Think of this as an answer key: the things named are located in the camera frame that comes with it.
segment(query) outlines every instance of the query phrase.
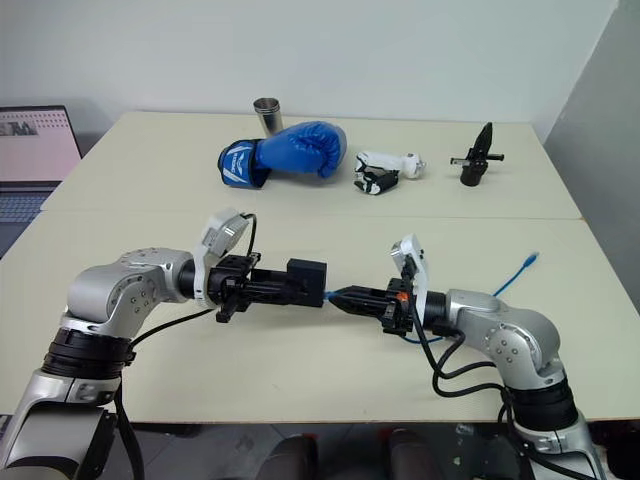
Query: white table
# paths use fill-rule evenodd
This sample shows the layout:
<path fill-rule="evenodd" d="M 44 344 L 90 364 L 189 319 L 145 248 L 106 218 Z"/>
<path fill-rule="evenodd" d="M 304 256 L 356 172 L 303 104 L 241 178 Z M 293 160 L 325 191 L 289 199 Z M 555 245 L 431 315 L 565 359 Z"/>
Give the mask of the white table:
<path fill-rule="evenodd" d="M 285 118 L 293 125 L 309 118 Z M 273 173 L 262 190 L 222 184 L 218 155 L 235 140 L 263 136 L 255 115 L 133 112 L 125 114 L 45 203 L 49 211 L 211 212 L 222 206 L 292 216 L 345 215 L 580 218 L 562 180 L 533 129 L 494 125 L 490 162 L 482 183 L 460 183 L 460 167 L 480 123 L 325 119 L 346 132 L 349 148 L 329 180 Z M 401 179 L 379 197 L 353 186 L 355 154 L 361 150 L 419 153 L 424 178 Z"/>
<path fill-rule="evenodd" d="M 75 275 L 132 248 L 190 250 L 206 218 L 199 212 L 41 214 L 0 262 L 0 412 L 13 411 L 40 366 Z M 570 385 L 589 419 L 640 416 L 640 319 L 583 221 L 318 221 L 264 213 L 256 249 L 264 268 L 284 268 L 289 257 L 327 261 L 330 289 L 384 288 L 397 274 L 390 245 L 409 232 L 419 236 L 432 287 L 440 291 L 491 292 L 530 252 L 540 251 L 504 300 L 536 309 L 557 325 Z M 145 328 L 195 310 L 192 302 L 163 305 Z M 438 352 L 443 347 L 434 344 Z M 480 358 L 463 348 L 451 367 Z M 451 388 L 497 380 L 495 372 L 482 370 Z M 493 420 L 499 404 L 487 392 L 437 397 L 417 347 L 383 334 L 374 319 L 331 305 L 253 305 L 229 325 L 209 315 L 173 327 L 142 344 L 124 375 L 125 403 L 135 421 Z"/>

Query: laptop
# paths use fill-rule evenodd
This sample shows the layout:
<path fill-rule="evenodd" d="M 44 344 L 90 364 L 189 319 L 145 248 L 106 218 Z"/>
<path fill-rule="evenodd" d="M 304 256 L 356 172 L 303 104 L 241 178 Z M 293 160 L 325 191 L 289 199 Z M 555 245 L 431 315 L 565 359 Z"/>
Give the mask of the laptop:
<path fill-rule="evenodd" d="M 0 257 L 80 159 L 64 106 L 0 107 Z"/>

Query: laptop screen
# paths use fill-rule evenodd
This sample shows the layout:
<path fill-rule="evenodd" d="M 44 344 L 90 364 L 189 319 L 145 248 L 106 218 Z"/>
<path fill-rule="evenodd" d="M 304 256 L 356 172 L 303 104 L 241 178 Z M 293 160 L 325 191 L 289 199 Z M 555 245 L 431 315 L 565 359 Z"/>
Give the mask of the laptop screen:
<path fill-rule="evenodd" d="M 0 107 L 0 181 L 61 181 L 80 161 L 63 106 Z"/>

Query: floor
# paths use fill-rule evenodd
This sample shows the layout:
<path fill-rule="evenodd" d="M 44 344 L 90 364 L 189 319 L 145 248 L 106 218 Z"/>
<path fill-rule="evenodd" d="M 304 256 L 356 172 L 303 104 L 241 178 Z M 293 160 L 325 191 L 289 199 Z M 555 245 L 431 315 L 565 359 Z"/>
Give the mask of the floor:
<path fill-rule="evenodd" d="M 486 424 L 264 424 L 214 425 L 183 437 L 137 431 L 151 480 L 252 479 L 262 461 L 283 438 L 316 437 L 323 480 L 385 480 L 383 438 L 404 426 L 423 435 L 439 459 L 446 479 L 516 478 L 517 464 L 496 427 Z M 129 462 L 116 439 L 103 480 L 131 478 Z"/>

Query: blue cable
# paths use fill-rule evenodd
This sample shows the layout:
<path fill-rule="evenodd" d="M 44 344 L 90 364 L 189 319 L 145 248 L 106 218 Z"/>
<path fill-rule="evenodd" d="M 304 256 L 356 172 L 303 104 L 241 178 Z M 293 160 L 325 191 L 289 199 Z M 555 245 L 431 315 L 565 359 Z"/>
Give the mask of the blue cable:
<path fill-rule="evenodd" d="M 522 272 L 524 272 L 527 268 L 533 265 L 533 263 L 538 259 L 538 255 L 539 255 L 538 252 L 533 252 L 531 255 L 529 255 L 527 259 L 524 261 L 524 263 L 522 264 L 522 266 L 520 267 L 520 269 L 515 273 L 515 275 L 513 275 L 509 280 L 507 280 L 504 283 L 504 285 L 502 285 L 498 290 L 496 290 L 493 296 L 497 297 L 502 292 L 504 292 L 507 288 L 509 288 L 511 284 L 515 282 L 516 279 L 522 274 Z M 329 300 L 331 297 L 335 295 L 336 295 L 336 292 L 325 292 L 324 298 L 325 300 Z M 405 342 L 413 343 L 414 345 L 420 345 L 420 340 L 414 340 L 413 338 L 407 338 L 407 337 L 400 337 L 400 338 L 402 338 Z M 428 343 L 438 342 L 442 339 L 443 337 L 431 338 L 428 340 Z"/>

